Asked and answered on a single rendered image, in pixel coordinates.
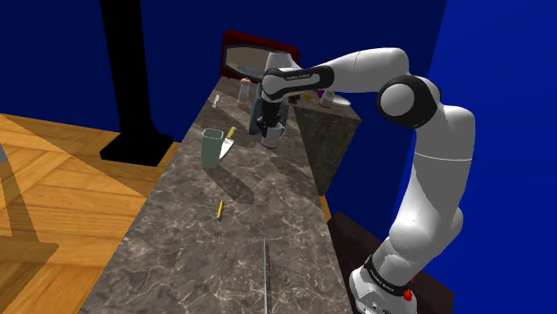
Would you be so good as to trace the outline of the green cup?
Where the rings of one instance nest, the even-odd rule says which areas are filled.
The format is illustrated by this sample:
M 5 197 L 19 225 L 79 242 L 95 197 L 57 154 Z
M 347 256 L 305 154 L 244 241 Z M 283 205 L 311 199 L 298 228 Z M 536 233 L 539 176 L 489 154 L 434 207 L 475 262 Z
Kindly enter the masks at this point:
M 220 159 L 220 151 L 224 140 L 224 132 L 220 129 L 205 128 L 202 133 L 202 166 L 215 169 Z

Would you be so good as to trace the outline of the white bottle with brown cap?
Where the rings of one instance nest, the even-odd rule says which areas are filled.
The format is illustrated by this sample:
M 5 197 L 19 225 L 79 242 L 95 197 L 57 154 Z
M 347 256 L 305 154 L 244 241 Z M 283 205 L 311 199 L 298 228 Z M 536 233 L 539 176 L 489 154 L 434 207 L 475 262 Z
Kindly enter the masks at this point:
M 242 78 L 240 80 L 240 89 L 237 97 L 237 107 L 239 109 L 248 108 L 250 105 L 249 101 L 249 90 L 252 81 L 249 78 Z

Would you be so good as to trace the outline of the white vase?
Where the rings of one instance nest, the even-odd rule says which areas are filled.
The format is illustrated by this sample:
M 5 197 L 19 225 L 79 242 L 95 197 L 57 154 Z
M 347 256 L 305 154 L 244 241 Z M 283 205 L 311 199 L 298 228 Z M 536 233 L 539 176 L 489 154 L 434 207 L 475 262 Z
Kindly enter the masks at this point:
M 272 68 L 288 68 L 299 70 L 300 66 L 294 61 L 290 53 L 277 51 L 269 53 L 267 61 L 265 63 L 265 70 Z

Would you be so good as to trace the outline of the white cup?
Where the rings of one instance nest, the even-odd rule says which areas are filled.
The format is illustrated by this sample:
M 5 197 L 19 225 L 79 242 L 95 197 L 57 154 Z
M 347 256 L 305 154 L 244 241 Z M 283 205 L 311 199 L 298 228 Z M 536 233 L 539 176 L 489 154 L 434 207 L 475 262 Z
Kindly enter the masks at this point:
M 286 128 L 281 123 L 277 123 L 273 128 L 268 127 L 266 135 L 262 136 L 262 145 L 269 149 L 277 148 L 285 130 Z

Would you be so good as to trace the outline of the black pillar with base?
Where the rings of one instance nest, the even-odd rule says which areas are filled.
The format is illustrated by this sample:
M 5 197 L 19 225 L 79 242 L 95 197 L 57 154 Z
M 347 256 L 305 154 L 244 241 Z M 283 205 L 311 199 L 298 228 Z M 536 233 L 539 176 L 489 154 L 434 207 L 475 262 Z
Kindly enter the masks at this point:
M 155 167 L 173 137 L 160 133 L 152 120 L 140 0 L 99 2 L 120 126 L 100 157 Z

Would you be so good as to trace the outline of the blue-grey box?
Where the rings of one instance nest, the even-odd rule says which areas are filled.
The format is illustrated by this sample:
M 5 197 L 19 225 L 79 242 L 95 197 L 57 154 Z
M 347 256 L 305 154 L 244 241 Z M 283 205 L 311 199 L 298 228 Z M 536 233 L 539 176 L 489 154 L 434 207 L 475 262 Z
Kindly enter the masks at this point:
M 262 115 L 261 91 L 262 91 L 262 87 L 260 84 L 258 84 L 255 90 L 251 113 L 250 113 L 250 124 L 249 124 L 250 135 L 256 135 L 261 132 L 256 124 L 257 119 Z M 279 122 L 282 124 L 284 128 L 287 127 L 288 114 L 289 114 L 289 104 L 287 103 L 287 101 L 283 101 L 280 105 L 278 115 L 280 116 Z

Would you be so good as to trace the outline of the yellow-handled kitchen knife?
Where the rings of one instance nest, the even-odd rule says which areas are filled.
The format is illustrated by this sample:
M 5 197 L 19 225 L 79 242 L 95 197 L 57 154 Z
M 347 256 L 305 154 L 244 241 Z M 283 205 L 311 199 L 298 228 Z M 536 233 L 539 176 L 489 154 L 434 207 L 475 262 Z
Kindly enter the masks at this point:
M 237 130 L 236 127 L 231 127 L 228 134 L 224 138 L 224 140 L 222 142 L 222 145 L 221 145 L 221 149 L 220 149 L 220 160 L 223 159 L 226 156 L 226 154 L 228 153 L 230 148 L 235 143 L 235 141 L 232 137 L 234 136 L 234 133 L 235 133 L 236 130 Z

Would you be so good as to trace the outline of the red-framed mirror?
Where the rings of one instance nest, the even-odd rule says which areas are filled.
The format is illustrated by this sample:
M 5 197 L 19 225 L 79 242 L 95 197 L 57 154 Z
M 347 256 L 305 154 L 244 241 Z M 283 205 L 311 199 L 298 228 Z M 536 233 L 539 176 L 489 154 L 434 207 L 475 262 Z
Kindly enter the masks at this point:
M 274 52 L 289 53 L 299 63 L 300 51 L 293 45 L 229 29 L 221 44 L 220 75 L 260 82 L 268 56 Z

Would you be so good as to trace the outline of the white bowl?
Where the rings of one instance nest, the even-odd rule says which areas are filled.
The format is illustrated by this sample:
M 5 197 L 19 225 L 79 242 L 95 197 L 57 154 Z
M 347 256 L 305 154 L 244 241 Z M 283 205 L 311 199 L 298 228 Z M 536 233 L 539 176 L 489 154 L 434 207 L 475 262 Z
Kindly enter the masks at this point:
M 341 95 L 336 95 L 331 91 L 324 91 L 320 98 L 320 105 L 324 108 L 336 107 L 349 107 L 351 103 Z

